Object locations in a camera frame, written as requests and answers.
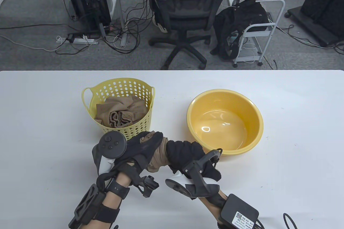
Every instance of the white tag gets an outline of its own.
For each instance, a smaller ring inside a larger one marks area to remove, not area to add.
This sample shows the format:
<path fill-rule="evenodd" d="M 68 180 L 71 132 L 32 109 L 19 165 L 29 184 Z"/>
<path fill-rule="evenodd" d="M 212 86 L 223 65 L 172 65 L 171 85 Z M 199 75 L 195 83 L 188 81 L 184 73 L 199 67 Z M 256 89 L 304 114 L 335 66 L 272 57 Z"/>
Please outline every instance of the white tag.
<path fill-rule="evenodd" d="M 232 224 L 239 229 L 252 229 L 254 226 L 254 223 L 250 219 L 239 212 L 235 214 Z"/>

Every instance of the gray carpet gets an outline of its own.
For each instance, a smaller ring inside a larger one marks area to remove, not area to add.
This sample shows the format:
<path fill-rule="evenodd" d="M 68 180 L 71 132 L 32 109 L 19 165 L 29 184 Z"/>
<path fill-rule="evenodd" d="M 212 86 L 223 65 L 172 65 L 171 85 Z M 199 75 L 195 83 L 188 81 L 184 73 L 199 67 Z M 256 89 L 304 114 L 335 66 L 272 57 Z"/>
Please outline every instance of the gray carpet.
<path fill-rule="evenodd" d="M 142 0 L 122 0 L 123 9 L 135 6 Z M 302 5 L 304 0 L 286 0 L 286 9 Z M 275 7 L 266 6 L 276 17 Z M 0 27 L 20 26 L 42 23 L 68 23 L 62 0 L 5 0 L 0 7 Z M 281 18 L 280 27 L 295 24 L 290 19 Z M 33 47 L 54 49 L 58 46 L 56 36 L 65 37 L 65 26 L 34 27 L 24 29 L 0 30 L 1 35 L 11 38 L 13 41 Z M 195 31 L 195 35 L 205 35 L 209 32 Z M 206 46 L 203 42 L 193 44 L 208 60 L 207 69 L 231 70 L 229 62 L 222 62 L 217 56 L 211 56 L 210 50 L 216 44 L 214 31 L 210 32 L 212 42 Z M 314 39 L 297 25 L 291 33 L 301 38 Z M 40 50 L 31 50 L 17 46 L 0 38 L 0 70 L 157 70 L 164 63 L 172 47 L 160 45 L 150 47 L 147 44 L 149 38 L 163 35 L 153 24 L 141 33 L 141 44 L 133 53 L 128 55 L 118 54 L 104 42 L 92 46 L 78 55 L 58 56 Z M 75 52 L 68 44 L 61 51 Z M 268 48 L 266 58 L 275 68 L 273 59 L 276 60 L 279 69 L 344 69 L 344 56 L 337 54 L 333 49 L 319 49 L 302 45 L 287 35 L 276 31 Z M 187 52 L 181 52 L 172 62 L 171 70 L 194 70 L 199 62 L 190 57 Z M 264 61 L 262 67 L 256 63 L 240 62 L 237 69 L 257 70 L 270 69 Z"/>

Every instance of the white cart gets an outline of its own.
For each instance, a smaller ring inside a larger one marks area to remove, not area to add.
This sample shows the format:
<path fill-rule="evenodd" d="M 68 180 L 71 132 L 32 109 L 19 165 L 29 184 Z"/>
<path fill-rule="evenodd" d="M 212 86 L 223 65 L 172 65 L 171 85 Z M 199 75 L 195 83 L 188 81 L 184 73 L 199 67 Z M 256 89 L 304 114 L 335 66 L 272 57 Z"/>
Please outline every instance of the white cart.
<path fill-rule="evenodd" d="M 264 58 L 265 52 L 268 49 L 269 43 L 271 41 L 271 37 L 277 27 L 277 24 L 282 16 L 282 13 L 285 8 L 285 1 L 284 0 L 255 0 L 256 2 L 280 2 L 282 4 L 281 8 L 279 9 L 279 13 L 277 16 L 276 21 L 270 17 L 269 23 L 266 24 L 253 24 L 249 27 L 247 27 L 242 35 L 242 38 L 240 39 L 239 44 L 239 53 L 237 57 L 234 59 L 233 67 L 236 68 L 237 62 L 255 62 L 258 61 L 258 65 L 261 66 L 262 59 Z M 232 6 L 240 2 L 240 0 L 229 0 L 229 5 Z M 267 26 L 267 29 L 264 31 L 255 31 L 255 32 L 248 32 L 249 29 L 253 27 L 261 27 L 261 26 Z M 260 47 L 257 37 L 268 37 L 267 43 L 262 50 Z"/>
<path fill-rule="evenodd" d="M 270 23 L 261 23 L 261 24 L 252 24 L 248 26 L 240 39 L 239 44 L 239 52 L 237 57 L 234 59 L 233 67 L 238 67 L 237 62 L 255 62 L 258 61 L 258 65 L 261 66 L 262 59 L 265 55 L 266 50 L 268 49 L 271 37 L 276 29 L 276 26 L 281 18 L 283 10 L 285 8 L 285 1 L 284 0 L 256 0 L 256 2 L 281 2 L 282 6 L 279 11 L 277 20 L 273 22 L 270 20 Z M 254 31 L 249 32 L 248 30 L 253 27 L 265 27 L 267 26 L 266 30 L 264 31 Z M 267 43 L 264 47 L 264 50 L 260 47 L 260 44 L 257 40 L 257 37 L 268 37 Z M 254 45 L 252 48 L 245 47 L 246 44 Z"/>

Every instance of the black backpack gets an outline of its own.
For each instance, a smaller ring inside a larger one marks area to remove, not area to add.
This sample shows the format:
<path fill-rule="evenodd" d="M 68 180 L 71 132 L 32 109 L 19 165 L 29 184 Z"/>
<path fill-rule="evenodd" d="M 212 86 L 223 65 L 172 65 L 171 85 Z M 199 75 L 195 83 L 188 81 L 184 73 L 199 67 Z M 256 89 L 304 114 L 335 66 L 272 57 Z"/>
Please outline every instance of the black backpack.
<path fill-rule="evenodd" d="M 216 15 L 214 29 L 217 39 L 217 46 L 211 50 L 210 54 L 219 55 L 223 60 L 235 59 L 239 53 L 239 40 L 243 31 L 252 24 L 269 23 L 268 15 L 260 2 L 255 0 L 245 0 L 228 7 Z M 264 31 L 265 27 L 253 27 L 252 31 Z M 236 37 L 228 44 L 228 37 Z"/>

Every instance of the plastic laundry basket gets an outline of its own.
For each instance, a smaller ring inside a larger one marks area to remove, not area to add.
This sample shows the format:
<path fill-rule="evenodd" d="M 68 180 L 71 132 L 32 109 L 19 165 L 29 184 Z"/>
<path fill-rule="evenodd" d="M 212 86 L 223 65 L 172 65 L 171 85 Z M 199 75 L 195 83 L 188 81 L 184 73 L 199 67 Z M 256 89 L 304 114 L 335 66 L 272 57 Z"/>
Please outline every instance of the plastic laundry basket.
<path fill-rule="evenodd" d="M 93 95 L 89 107 L 87 107 L 84 99 L 84 93 L 87 89 L 90 89 Z M 126 139 L 130 139 L 142 131 L 149 131 L 155 96 L 154 87 L 151 87 L 146 82 L 134 78 L 110 79 L 98 84 L 93 88 L 85 88 L 82 91 L 81 98 L 89 115 L 92 117 L 92 119 L 94 119 L 97 114 L 96 105 L 104 103 L 107 97 L 124 97 L 131 95 L 145 100 L 146 106 L 148 107 L 148 113 L 139 122 L 128 127 L 117 129 L 103 126 L 95 121 L 95 123 L 103 130 L 104 133 L 107 133 L 108 131 L 119 131 L 126 137 Z"/>

